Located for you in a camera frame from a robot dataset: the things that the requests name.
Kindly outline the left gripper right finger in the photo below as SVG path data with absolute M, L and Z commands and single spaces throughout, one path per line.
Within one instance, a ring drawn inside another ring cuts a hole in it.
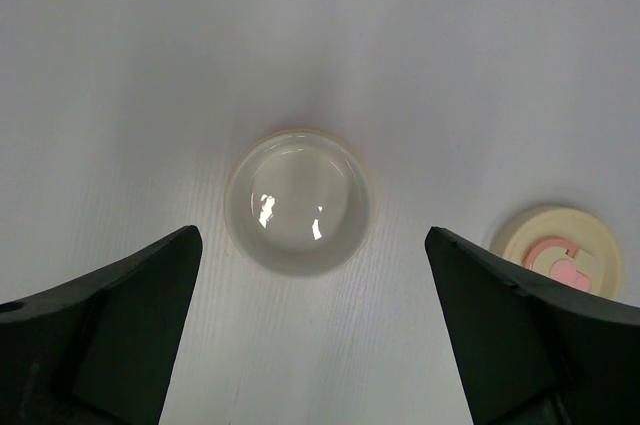
M 476 424 L 636 424 L 639 310 L 440 227 L 425 250 Z

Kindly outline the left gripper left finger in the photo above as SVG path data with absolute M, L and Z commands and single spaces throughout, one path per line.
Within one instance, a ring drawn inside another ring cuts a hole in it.
M 2 423 L 158 423 L 201 256 L 198 228 L 185 226 L 2 304 Z

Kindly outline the pink round lunch box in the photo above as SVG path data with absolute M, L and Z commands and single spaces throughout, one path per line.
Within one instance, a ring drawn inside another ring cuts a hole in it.
M 296 278 L 349 263 L 375 216 L 370 175 L 337 138 L 290 129 L 256 143 L 229 173 L 224 218 L 236 249 L 257 266 Z

